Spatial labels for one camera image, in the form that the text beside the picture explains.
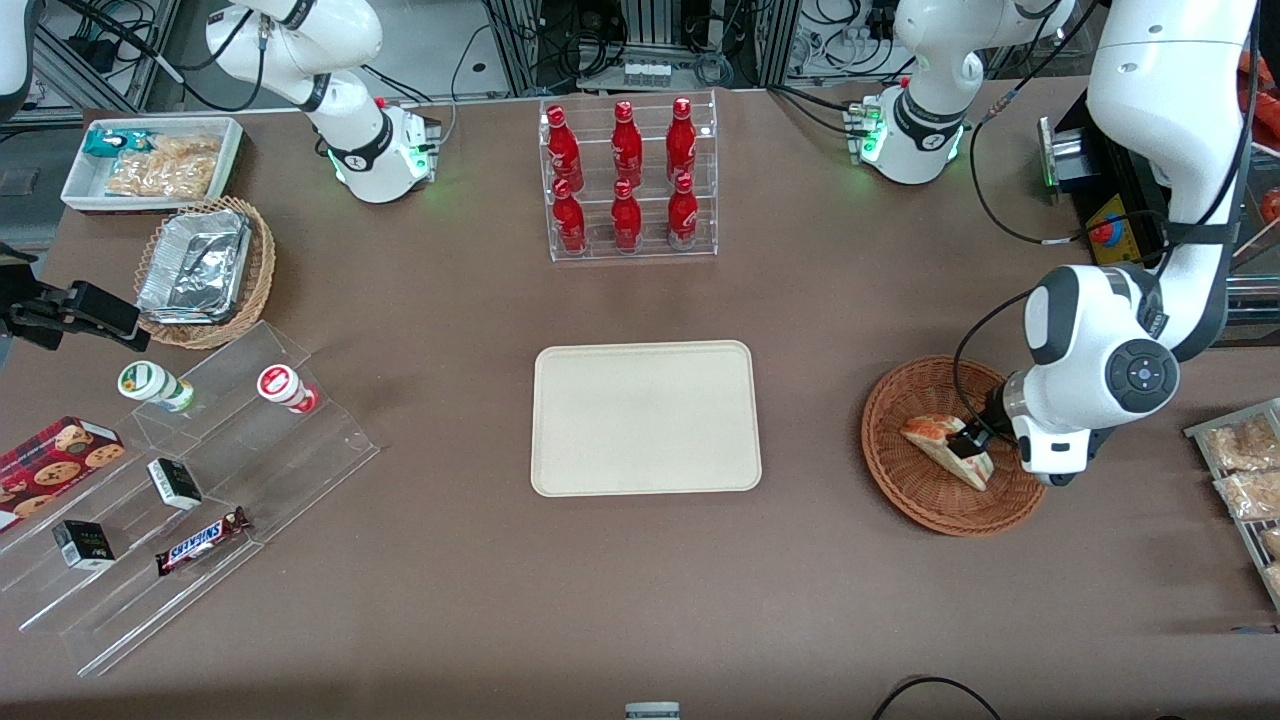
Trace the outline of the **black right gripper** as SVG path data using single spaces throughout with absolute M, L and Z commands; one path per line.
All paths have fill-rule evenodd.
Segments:
M 142 354 L 151 336 L 133 305 L 87 281 L 68 290 L 38 281 L 32 255 L 3 255 L 3 336 L 56 351 L 65 332 L 92 334 Z

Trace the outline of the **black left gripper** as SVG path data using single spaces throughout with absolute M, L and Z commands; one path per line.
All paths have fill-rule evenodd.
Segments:
M 992 388 L 978 414 L 978 424 L 964 424 L 947 436 L 948 451 L 959 459 L 984 455 L 993 441 L 1018 447 L 1018 437 L 1005 405 L 1006 384 Z

